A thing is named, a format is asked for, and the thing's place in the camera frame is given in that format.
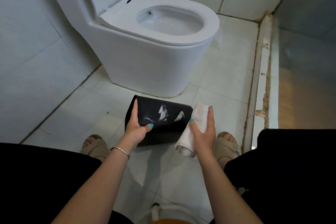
silver bracelet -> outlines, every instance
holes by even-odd
[[[117,148],[118,150],[121,150],[124,154],[126,154],[128,156],[128,159],[129,159],[129,155],[126,153],[126,151],[124,151],[123,149],[120,149],[119,147],[117,146],[113,146],[110,148],[110,151],[113,149],[113,148]]]

black pants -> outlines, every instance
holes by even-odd
[[[326,146],[335,149],[334,132],[265,129],[257,149],[229,161],[225,174],[248,189],[243,198],[264,223],[320,223],[333,212],[334,162]],[[79,153],[6,143],[0,163],[0,212],[10,223],[50,223],[101,164]],[[112,222],[132,223],[114,211]]]

white towel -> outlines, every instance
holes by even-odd
[[[199,130],[202,133],[204,133],[207,129],[208,111],[209,111],[208,105],[202,105],[198,103],[191,114],[191,118],[194,120],[194,122],[196,122]],[[180,139],[175,144],[175,149],[178,150],[178,152],[183,154],[184,156],[193,158],[196,156],[193,147],[193,141],[194,141],[194,135],[191,132],[188,123]]]

toilet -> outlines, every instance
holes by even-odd
[[[189,0],[57,0],[111,81],[158,97],[188,85],[219,28],[217,15]]]

sandal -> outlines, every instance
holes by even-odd
[[[214,152],[213,152],[213,155],[215,156],[217,161],[219,161],[223,157],[234,159],[242,154],[242,150],[238,144],[229,142],[227,139],[224,138],[224,136],[227,134],[230,134],[230,133],[221,132],[217,136],[215,147],[214,147]]]
[[[105,141],[99,135],[91,135],[89,137],[92,137],[95,140],[89,146],[83,147],[79,153],[88,155],[92,158],[97,158],[101,162],[104,162],[110,154]]]

